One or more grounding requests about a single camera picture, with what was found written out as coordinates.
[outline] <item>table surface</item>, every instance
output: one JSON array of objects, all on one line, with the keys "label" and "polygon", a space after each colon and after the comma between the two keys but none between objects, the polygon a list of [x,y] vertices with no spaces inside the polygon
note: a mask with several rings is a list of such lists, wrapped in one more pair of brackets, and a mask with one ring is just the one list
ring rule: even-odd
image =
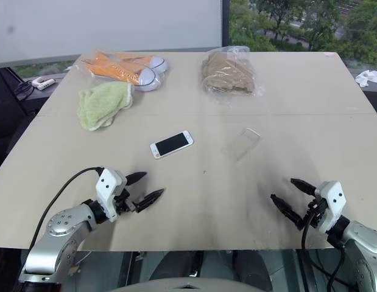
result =
[{"label": "table surface", "polygon": [[[337,54],[251,53],[262,95],[228,105],[199,86],[204,53],[157,54],[171,66],[162,87],[136,92],[130,109],[94,132],[82,129],[76,115],[78,91],[94,83],[72,67],[0,168],[0,246],[28,247],[58,189],[98,165],[147,171],[128,188],[135,198],[166,191],[140,214],[99,226],[86,250],[299,248],[301,233],[270,200],[275,193],[304,214],[311,197],[290,177],[315,185],[339,180],[344,215],[377,229],[377,114]],[[261,140],[234,161],[221,149],[247,127]],[[194,145],[155,160],[149,145],[182,130]],[[96,181],[96,173],[76,179],[46,220],[95,199]],[[307,246],[327,244],[311,231]]]}]

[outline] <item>smartphone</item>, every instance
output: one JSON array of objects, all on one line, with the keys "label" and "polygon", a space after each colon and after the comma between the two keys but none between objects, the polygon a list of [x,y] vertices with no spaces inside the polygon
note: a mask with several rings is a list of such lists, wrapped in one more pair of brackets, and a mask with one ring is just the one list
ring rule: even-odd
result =
[{"label": "smartphone", "polygon": [[150,150],[153,153],[155,159],[167,156],[180,149],[186,148],[194,143],[190,133],[188,131],[182,131],[175,136],[169,137],[165,140],[152,143]]}]

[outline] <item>green towel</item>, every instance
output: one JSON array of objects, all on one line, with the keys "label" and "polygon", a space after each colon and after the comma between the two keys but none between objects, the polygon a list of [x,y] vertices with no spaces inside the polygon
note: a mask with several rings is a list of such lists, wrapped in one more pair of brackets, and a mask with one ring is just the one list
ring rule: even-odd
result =
[{"label": "green towel", "polygon": [[92,89],[79,92],[80,102],[77,115],[81,126],[94,131],[112,124],[114,115],[121,108],[132,105],[133,85],[128,82],[106,82]]}]

